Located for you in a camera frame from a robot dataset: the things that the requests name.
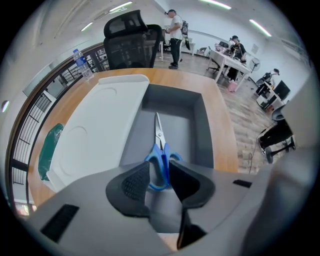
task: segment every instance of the wooden table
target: wooden table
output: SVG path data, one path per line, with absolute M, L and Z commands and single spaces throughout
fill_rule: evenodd
M 229 111 L 216 82 L 205 76 L 160 68 L 128 68 L 95 73 L 90 81 L 81 79 L 57 102 L 36 138 L 28 171 L 28 183 L 35 205 L 38 207 L 55 193 L 40 180 L 38 161 L 48 132 L 57 124 L 66 124 L 78 104 L 98 83 L 100 78 L 143 74 L 151 84 L 180 88 L 202 94 L 207 113 L 216 170 L 238 172 L 238 153 L 234 128 Z

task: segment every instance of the backpack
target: backpack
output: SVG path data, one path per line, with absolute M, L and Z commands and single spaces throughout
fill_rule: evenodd
M 185 46 L 190 51 L 191 49 L 190 49 L 190 44 L 188 39 L 188 27 L 189 27 L 189 24 L 185 20 L 182 20 L 181 33 L 184 38 Z
M 182 28 L 181 28 L 182 35 L 188 36 L 188 26 L 189 26 L 189 24 L 185 20 L 183 20 L 182 21 Z

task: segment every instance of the railing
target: railing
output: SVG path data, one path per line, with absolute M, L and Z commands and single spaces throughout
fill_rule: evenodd
M 109 70 L 103 43 L 90 46 L 81 52 L 93 72 Z M 14 201 L 13 183 L 25 184 L 28 210 L 32 212 L 32 206 L 29 204 L 28 169 L 36 138 L 55 103 L 81 78 L 82 75 L 72 56 L 69 57 L 39 82 L 22 105 L 15 119 L 5 158 L 5 186 L 8 202 L 15 214 L 17 209 Z M 49 97 L 47 92 L 48 86 L 54 80 L 63 85 L 63 90 L 59 92 L 56 99 L 52 96 Z

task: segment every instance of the man in white shirt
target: man in white shirt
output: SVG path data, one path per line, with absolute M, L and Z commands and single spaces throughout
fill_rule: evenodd
M 178 69 L 180 44 L 183 39 L 181 32 L 183 21 L 182 18 L 177 15 L 177 12 L 174 9 L 170 9 L 166 14 L 172 19 L 170 28 L 165 30 L 165 32 L 171 36 L 170 48 L 173 62 L 171 62 L 169 69 L 176 70 Z

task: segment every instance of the white wall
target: white wall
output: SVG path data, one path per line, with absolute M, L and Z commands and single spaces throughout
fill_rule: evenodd
M 266 72 L 278 69 L 280 75 L 275 76 L 276 84 L 282 80 L 290 89 L 285 101 L 292 99 L 296 95 L 311 73 L 311 68 L 287 52 L 282 45 L 274 42 L 267 43 L 259 59 L 260 68 L 251 74 L 251 78 L 257 81 Z
M 195 50 L 208 46 L 214 49 L 215 43 L 221 40 L 229 41 L 233 35 L 238 36 L 245 50 L 257 58 L 264 50 L 266 37 L 258 33 L 249 20 L 243 24 L 229 15 L 227 10 L 197 2 L 180 1 L 173 1 L 170 8 L 176 10 L 189 24 L 188 36 L 196 43 Z M 253 44 L 259 47 L 256 54 L 252 52 Z

